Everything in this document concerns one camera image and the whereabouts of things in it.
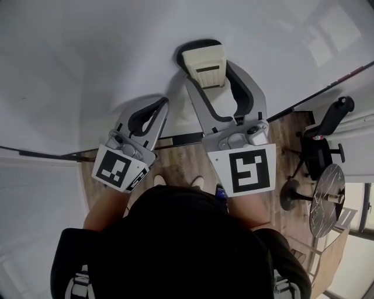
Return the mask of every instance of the floor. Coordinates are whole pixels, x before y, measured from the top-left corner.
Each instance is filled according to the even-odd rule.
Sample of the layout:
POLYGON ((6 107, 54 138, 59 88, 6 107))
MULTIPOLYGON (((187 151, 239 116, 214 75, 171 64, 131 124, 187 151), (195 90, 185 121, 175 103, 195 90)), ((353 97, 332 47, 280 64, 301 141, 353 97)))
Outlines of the floor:
MULTIPOLYGON (((269 139, 276 144, 276 188, 274 191, 262 193, 262 198, 268 207, 271 222, 285 237, 288 235, 302 241, 305 244, 314 245, 314 237, 309 230, 309 214, 305 202, 298 203, 292 211, 283 211, 279 204, 279 194, 287 176, 291 175, 299 162, 297 156, 282 153, 282 147, 295 150, 300 149, 297 131, 302 131, 311 121, 308 113, 294 112, 270 124, 269 139)), ((128 208, 145 190, 153 187, 155 175, 162 175, 169 185, 189 186, 197 176, 205 178, 204 191, 214 194, 218 177, 201 144, 187 145, 184 147, 167 148, 155 151, 159 160, 153 165, 150 173, 139 183, 131 194, 128 208)), ((86 156, 94 157, 96 152, 86 153, 86 156)), ((82 163, 82 175, 85 185, 88 206, 92 207, 103 190, 102 183, 91 178, 93 163, 82 163)), ((296 176, 300 182, 299 191, 310 195, 313 191, 311 181, 304 177, 306 169, 296 176)), ((291 247, 307 255, 303 266, 310 267, 311 253, 297 242, 289 239, 291 247)))

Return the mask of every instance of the black shirt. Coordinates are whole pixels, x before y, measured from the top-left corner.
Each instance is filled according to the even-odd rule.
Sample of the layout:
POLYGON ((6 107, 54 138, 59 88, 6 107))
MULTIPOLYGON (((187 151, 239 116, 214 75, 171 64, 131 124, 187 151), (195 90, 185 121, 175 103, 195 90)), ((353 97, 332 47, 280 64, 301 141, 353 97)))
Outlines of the black shirt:
POLYGON ((104 230, 67 229, 51 272, 53 298, 88 265, 96 299, 197 296, 273 298, 273 270, 310 297, 310 280, 270 229, 251 232, 213 196, 157 186, 133 204, 129 215, 104 230))

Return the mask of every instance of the person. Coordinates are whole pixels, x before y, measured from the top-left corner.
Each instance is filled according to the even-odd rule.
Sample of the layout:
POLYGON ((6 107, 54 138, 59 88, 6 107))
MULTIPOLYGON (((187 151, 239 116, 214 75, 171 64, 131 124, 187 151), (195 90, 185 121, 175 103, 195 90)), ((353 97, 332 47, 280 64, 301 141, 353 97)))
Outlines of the person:
POLYGON ((203 191, 202 177, 191 188, 167 186, 162 176, 154 182, 125 218, 130 195, 107 187, 83 229, 62 232, 53 298, 274 298, 274 269, 310 298, 308 275, 259 194, 226 205, 203 191))

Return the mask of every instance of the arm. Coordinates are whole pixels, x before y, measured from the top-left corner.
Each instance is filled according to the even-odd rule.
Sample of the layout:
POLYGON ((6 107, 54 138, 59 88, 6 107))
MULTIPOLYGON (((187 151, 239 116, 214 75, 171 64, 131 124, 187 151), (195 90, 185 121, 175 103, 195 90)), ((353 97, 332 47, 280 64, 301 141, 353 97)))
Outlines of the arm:
POLYGON ((122 193, 107 187, 89 211, 83 228, 100 232, 121 220, 129 203, 129 198, 130 193, 122 193))
POLYGON ((227 201, 228 213, 239 219, 251 231, 275 227, 259 194, 232 197, 227 201))

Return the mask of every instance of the sleeve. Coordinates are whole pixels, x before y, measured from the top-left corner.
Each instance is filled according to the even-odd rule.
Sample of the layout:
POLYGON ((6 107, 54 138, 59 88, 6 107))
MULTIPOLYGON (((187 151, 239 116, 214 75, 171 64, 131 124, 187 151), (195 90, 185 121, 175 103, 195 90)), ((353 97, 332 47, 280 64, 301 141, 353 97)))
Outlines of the sleeve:
POLYGON ((98 232, 76 228, 62 232, 51 270, 52 298, 65 298, 69 281, 88 263, 89 253, 99 236, 98 232))
POLYGON ((291 253, 287 239, 270 228, 256 230, 254 234, 268 247, 274 269, 299 287, 302 299, 309 299, 311 296, 310 279, 303 266, 291 253))

